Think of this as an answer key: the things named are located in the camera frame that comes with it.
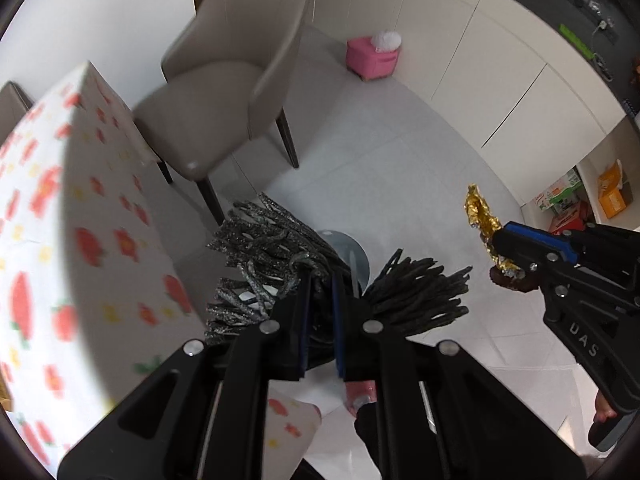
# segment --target green object on countertop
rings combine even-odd
[[[569,43],[577,48],[585,58],[587,58],[589,61],[593,59],[593,52],[591,51],[591,49],[586,46],[584,44],[584,41],[578,38],[578,36],[576,36],[575,33],[563,23],[560,24],[560,34],[567,38]]]

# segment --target white wall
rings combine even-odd
[[[162,55],[193,14],[193,0],[26,0],[0,40],[0,85],[37,99],[88,59],[132,107],[164,82]]]

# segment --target black mop strand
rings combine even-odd
[[[264,193],[259,198],[261,205],[235,202],[207,246],[226,256],[227,267],[238,270],[236,277],[220,279],[214,302],[208,305],[207,342],[231,342],[244,327],[269,319],[277,299],[294,293],[298,273],[308,269],[318,306],[311,320],[310,345],[330,350],[331,276],[342,276],[346,293],[352,294],[349,266],[312,228]],[[401,254],[398,249],[363,295],[376,319],[403,335],[413,335],[468,312],[457,296],[468,291],[471,267],[445,276],[432,258],[400,261]]]

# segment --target strawberry print tablecloth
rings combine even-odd
[[[21,436],[54,475],[114,403],[204,334],[149,215],[145,150],[89,63],[0,149],[0,371]]]

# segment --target chair seat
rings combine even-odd
[[[249,139],[248,105],[262,69],[220,61],[180,74],[134,110],[146,142],[175,171],[202,180]]]

